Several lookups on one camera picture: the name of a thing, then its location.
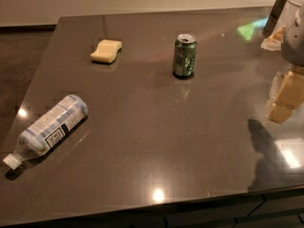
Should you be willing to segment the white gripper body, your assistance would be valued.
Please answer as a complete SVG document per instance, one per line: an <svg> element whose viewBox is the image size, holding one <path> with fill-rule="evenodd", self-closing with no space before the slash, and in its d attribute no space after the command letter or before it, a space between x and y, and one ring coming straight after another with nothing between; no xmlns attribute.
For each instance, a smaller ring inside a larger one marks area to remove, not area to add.
<svg viewBox="0 0 304 228"><path fill-rule="evenodd" d="M281 53L289 63L304 66L304 5L295 12L284 29Z"/></svg>

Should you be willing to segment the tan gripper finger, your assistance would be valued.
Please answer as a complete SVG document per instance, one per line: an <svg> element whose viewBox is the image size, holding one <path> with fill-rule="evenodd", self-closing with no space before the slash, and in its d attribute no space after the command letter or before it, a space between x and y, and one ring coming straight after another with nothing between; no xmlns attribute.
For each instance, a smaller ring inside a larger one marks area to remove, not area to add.
<svg viewBox="0 0 304 228"><path fill-rule="evenodd" d="M273 123L286 122L304 103L304 67L290 66L278 72L272 82L265 118Z"/></svg>

